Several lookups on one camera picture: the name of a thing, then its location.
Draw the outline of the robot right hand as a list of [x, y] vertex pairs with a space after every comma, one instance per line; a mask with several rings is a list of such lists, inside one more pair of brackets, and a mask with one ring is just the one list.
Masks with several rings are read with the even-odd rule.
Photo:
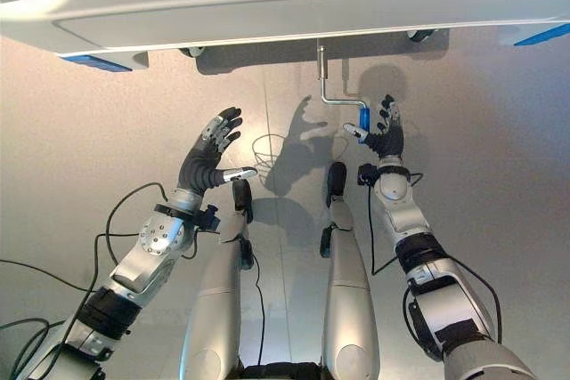
[[379, 159], [387, 157], [401, 158], [404, 148], [404, 135], [401, 116], [395, 99], [387, 94], [379, 102], [378, 132], [371, 133], [363, 128], [344, 123], [343, 129], [366, 145]]

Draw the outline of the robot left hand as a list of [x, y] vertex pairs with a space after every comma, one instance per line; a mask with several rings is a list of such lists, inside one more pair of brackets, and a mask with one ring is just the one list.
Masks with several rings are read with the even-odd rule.
[[230, 107], [211, 118], [184, 159], [178, 188], [203, 196], [206, 190], [257, 175], [253, 166], [219, 169], [225, 150], [240, 137], [241, 109]]

